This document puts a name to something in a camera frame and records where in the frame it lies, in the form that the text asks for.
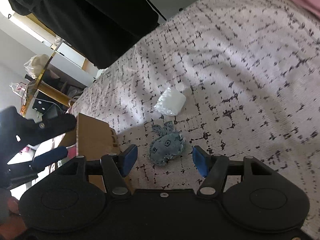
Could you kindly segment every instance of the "black cloth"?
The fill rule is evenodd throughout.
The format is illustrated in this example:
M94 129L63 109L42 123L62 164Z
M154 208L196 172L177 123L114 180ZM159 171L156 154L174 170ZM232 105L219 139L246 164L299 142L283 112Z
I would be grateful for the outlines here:
M33 13L99 69L109 67L155 29L158 14L146 0L9 0L20 15Z

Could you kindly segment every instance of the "clear plastic bag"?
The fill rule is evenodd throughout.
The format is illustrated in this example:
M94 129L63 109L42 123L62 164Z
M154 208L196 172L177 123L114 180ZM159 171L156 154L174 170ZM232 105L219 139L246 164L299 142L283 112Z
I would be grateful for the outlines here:
M181 111L186 97L175 88L167 88L159 97L154 108L161 114L175 116Z
M35 55L28 62L24 64L26 71L33 78L36 79L41 71L44 69L45 64L47 64L49 56L46 54Z

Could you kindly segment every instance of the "black cord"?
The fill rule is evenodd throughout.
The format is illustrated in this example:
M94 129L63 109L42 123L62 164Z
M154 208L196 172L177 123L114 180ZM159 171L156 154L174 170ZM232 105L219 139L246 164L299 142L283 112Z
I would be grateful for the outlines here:
M152 6L152 8L153 8L165 21L167 21L167 19L162 15L162 13L157 9L157 7L153 5L153 3L152 3L150 0L147 0L147 2Z

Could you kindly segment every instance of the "denim fabric toy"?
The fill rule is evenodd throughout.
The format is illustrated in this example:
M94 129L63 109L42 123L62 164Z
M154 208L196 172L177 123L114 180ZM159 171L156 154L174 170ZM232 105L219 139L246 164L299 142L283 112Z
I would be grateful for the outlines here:
M152 130L159 135L159 138L152 141L149 150L149 158L157 166L165 166L168 160L180 155L185 139L178 131L173 131L172 121L166 122L162 128L160 125L153 125Z

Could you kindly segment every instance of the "white patterned blanket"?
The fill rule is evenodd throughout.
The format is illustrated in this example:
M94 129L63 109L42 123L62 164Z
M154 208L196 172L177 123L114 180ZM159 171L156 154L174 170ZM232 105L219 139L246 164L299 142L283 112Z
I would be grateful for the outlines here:
M288 0L199 0L141 39L75 103L137 144L135 188L194 188L190 152L254 155L303 189L303 229L320 237L320 30ZM176 117L153 109L167 87L187 101ZM148 160L153 124L173 120L185 151L165 168Z

